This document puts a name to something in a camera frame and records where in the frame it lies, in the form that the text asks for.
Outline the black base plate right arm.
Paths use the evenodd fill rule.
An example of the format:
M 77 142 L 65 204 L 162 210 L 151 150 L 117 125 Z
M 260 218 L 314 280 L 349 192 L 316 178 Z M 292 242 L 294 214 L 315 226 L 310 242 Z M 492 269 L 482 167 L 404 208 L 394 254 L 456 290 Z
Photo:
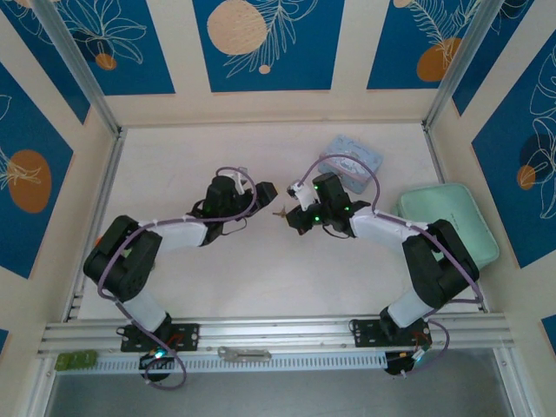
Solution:
M 352 319 L 348 323 L 348 329 L 358 348 L 418 347 L 432 344 L 429 326 L 422 319 L 406 328 L 399 328 L 388 320 Z

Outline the black base plate left arm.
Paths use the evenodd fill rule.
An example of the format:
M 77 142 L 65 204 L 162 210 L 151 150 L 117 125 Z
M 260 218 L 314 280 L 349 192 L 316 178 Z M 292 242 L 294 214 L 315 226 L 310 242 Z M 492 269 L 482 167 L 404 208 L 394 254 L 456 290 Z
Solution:
M 192 352 L 197 350 L 199 330 L 197 323 L 162 324 L 154 335 L 176 352 Z M 133 325 L 119 327 L 116 333 L 122 337 L 122 352 L 146 353 L 161 346 Z

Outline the mint green zip case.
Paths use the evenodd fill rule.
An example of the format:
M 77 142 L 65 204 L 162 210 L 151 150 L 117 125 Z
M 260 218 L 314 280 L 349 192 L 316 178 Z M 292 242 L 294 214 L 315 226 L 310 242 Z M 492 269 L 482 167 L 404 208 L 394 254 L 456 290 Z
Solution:
M 479 270 L 500 255 L 498 243 L 463 184 L 446 183 L 406 191 L 400 194 L 391 213 L 416 222 L 449 221 Z

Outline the silver metal tool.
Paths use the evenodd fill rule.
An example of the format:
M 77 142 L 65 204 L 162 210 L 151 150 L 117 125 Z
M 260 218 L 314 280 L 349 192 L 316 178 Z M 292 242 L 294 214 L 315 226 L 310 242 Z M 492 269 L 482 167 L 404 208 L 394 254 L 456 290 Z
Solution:
M 217 353 L 222 360 L 234 363 L 267 362 L 272 359 L 272 354 L 265 349 L 221 346 L 217 349 Z

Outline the grey metal panel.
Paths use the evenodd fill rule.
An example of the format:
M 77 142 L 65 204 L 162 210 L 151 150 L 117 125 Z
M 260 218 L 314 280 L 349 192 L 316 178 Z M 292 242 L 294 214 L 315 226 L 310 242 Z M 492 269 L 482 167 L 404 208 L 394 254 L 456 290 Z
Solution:
M 174 392 L 131 375 L 57 378 L 45 417 L 513 417 L 491 376 L 376 371 L 192 374 Z

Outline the green terminal block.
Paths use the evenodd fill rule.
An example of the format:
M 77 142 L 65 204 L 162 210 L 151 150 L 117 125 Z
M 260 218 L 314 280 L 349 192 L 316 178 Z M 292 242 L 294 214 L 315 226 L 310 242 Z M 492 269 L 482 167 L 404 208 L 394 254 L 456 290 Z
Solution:
M 81 350 L 60 353 L 56 357 L 54 369 L 57 372 L 93 368 L 97 363 L 98 353 L 95 350 Z

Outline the aluminium profile rail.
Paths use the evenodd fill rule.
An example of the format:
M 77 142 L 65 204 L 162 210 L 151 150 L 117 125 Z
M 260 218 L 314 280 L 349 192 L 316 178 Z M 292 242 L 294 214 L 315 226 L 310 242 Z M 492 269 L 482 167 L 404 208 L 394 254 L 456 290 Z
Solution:
M 355 350 L 346 315 L 270 319 L 175 319 L 175 323 L 200 325 L 197 352 L 219 347 L 253 348 L 271 353 L 307 353 Z M 433 321 L 447 329 L 450 348 L 513 348 L 515 341 L 503 314 L 437 314 Z M 121 337 L 116 329 L 125 320 L 73 320 L 49 323 L 38 345 L 41 357 L 93 349 L 119 354 Z

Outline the aluminium side rail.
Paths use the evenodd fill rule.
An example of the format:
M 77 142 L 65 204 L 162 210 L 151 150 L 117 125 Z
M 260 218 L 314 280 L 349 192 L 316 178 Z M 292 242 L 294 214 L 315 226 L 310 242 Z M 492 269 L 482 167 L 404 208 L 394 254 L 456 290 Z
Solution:
M 96 190 L 95 200 L 93 201 L 94 204 L 92 205 L 92 214 L 86 223 L 86 238 L 84 240 L 84 243 L 80 247 L 76 264 L 72 271 L 72 280 L 69 287 L 68 295 L 66 297 L 63 312 L 61 314 L 61 322 L 66 322 L 68 319 L 70 319 L 70 314 L 73 302 L 76 298 L 76 294 L 80 293 L 83 290 L 83 283 L 85 280 L 85 275 L 83 273 L 83 263 L 87 258 L 90 250 L 95 246 L 98 232 L 100 231 L 103 224 L 103 218 L 105 215 L 106 207 L 108 205 L 109 195 L 111 193 L 114 180 L 116 178 L 116 172 L 121 160 L 127 132 L 127 128 L 121 127 L 119 129 L 114 144 L 111 146 L 109 159 L 103 169 L 103 175 L 101 176 L 101 181 Z
M 442 166 L 442 162 L 440 160 L 440 154 L 436 149 L 434 138 L 432 134 L 432 129 L 428 126 L 426 122 L 421 123 L 421 127 L 423 130 L 423 135 L 425 137 L 429 154 L 431 156 L 431 161 L 433 162 L 435 173 L 438 177 L 438 181 L 441 184 L 445 184 L 447 182 L 447 175 L 445 170 Z M 487 313 L 487 304 L 485 303 L 484 296 L 480 290 L 479 285 L 476 281 L 473 281 L 469 276 L 464 276 L 464 278 L 468 281 L 470 288 L 474 292 L 474 300 L 454 300 L 453 303 L 467 303 L 467 304 L 476 304 L 478 306 L 478 310 L 482 313 Z

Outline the aluminium frame post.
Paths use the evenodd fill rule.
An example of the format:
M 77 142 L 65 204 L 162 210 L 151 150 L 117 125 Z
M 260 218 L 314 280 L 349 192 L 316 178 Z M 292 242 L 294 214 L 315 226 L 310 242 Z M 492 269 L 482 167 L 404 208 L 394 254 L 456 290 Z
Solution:
M 426 133 L 436 124 L 480 43 L 480 40 L 474 43 L 465 39 L 465 35 L 473 37 L 481 28 L 481 4 L 484 1 L 458 0 L 456 9 L 449 13 L 445 7 L 446 0 L 427 0 L 429 7 L 421 9 L 425 14 L 425 22 L 419 28 L 431 38 L 433 46 L 440 47 L 442 69 L 445 70 L 431 107 L 422 121 Z
M 56 6 L 50 0 L 30 0 L 30 5 L 89 104 L 111 135 L 118 139 L 121 126 L 107 104 L 103 91 L 83 54 L 56 10 Z

